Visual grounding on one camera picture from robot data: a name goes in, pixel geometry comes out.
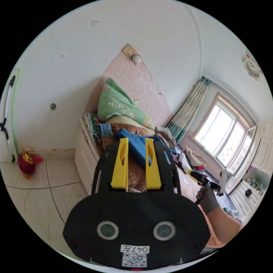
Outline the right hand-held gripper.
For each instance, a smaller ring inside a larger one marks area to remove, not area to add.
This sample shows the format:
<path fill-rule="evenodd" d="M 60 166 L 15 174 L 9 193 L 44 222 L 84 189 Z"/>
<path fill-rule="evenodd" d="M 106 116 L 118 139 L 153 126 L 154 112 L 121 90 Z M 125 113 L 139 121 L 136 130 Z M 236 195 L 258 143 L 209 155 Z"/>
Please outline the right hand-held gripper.
<path fill-rule="evenodd" d="M 208 185 L 214 192 L 216 192 L 217 196 L 222 196 L 220 184 L 210 181 L 206 175 L 195 172 L 193 170 L 187 170 L 187 173 L 192 177 L 194 181 L 197 182 L 199 186 L 204 188 L 206 185 Z"/>

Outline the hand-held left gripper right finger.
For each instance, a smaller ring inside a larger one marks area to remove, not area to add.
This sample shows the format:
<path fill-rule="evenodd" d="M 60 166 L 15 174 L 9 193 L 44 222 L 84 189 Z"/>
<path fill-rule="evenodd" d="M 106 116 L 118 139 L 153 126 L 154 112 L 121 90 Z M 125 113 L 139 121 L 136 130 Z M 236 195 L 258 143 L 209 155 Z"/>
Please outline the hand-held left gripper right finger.
<path fill-rule="evenodd" d="M 146 190 L 160 190 L 161 179 L 153 139 L 146 138 Z"/>

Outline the person's right hand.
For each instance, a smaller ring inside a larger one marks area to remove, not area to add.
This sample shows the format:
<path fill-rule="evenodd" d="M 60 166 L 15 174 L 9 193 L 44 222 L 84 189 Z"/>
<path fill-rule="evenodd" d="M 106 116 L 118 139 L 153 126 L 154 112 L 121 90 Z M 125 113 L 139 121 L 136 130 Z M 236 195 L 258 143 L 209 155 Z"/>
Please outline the person's right hand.
<path fill-rule="evenodd" d="M 196 195 L 196 199 L 199 202 L 199 205 L 201 206 L 205 215 L 208 215 L 213 210 L 220 208 L 214 191 L 208 184 L 199 189 Z"/>

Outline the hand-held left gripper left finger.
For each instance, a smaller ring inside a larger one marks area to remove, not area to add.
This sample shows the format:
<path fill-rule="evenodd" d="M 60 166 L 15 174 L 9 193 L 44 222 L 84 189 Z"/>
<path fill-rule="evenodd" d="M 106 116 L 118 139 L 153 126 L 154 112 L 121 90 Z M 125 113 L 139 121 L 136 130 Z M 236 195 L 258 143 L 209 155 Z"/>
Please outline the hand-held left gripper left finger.
<path fill-rule="evenodd" d="M 113 189 L 128 189 L 128 154 L 129 139 L 121 138 L 119 140 L 111 180 L 111 187 Z"/>

